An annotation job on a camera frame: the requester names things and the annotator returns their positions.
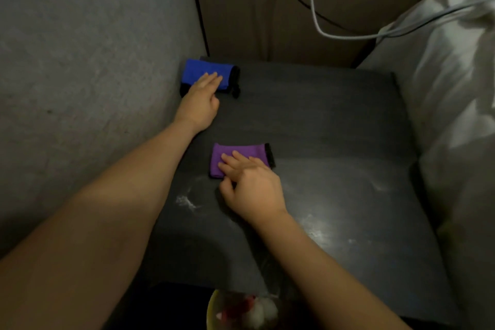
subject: dark tabletop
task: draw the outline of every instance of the dark tabletop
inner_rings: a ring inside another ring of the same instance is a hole
[[[259,238],[226,208],[219,180],[208,176],[215,142],[269,142],[287,209],[314,241],[399,315],[457,323],[439,247],[411,184],[417,155],[392,78],[239,66],[241,96],[218,95],[217,118],[177,169],[146,254],[147,277],[298,296]]]

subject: blue cloth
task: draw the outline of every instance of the blue cloth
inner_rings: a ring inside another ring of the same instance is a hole
[[[188,59],[186,61],[184,73],[182,74],[182,83],[193,85],[205,73],[212,74],[217,72],[219,76],[223,76],[218,89],[225,90],[229,86],[230,71],[233,67],[232,64],[217,64],[204,62],[202,60]]]

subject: red object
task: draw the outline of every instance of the red object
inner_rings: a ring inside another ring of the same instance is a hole
[[[230,308],[226,308],[217,314],[217,318],[222,321],[222,323],[226,323],[229,320],[235,320],[238,317],[242,316],[244,313],[249,312],[254,306],[255,296],[250,295],[247,296],[242,302],[234,305]]]

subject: folded cloth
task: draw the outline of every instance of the folded cloth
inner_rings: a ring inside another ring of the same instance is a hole
[[[240,69],[233,64],[219,64],[204,62],[203,60],[187,59],[186,67],[182,73],[182,82],[180,93],[181,97],[185,96],[189,88],[200,79],[205,73],[212,74],[217,72],[219,76],[223,76],[222,82],[218,86],[218,91],[230,93],[233,89],[233,96],[237,98],[240,90],[238,88],[238,79]]]
[[[211,153],[210,176],[224,177],[224,173],[218,168],[218,163],[223,162],[222,154],[232,155],[232,152],[237,150],[244,157],[260,158],[264,164],[270,168],[275,167],[275,159],[273,158],[270,144],[248,145],[248,146],[224,146],[215,144]]]

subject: white bedsheet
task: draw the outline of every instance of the white bedsheet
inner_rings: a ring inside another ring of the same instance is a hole
[[[396,26],[469,0],[423,0]],[[384,39],[360,66],[392,71],[465,328],[495,328],[495,0]]]

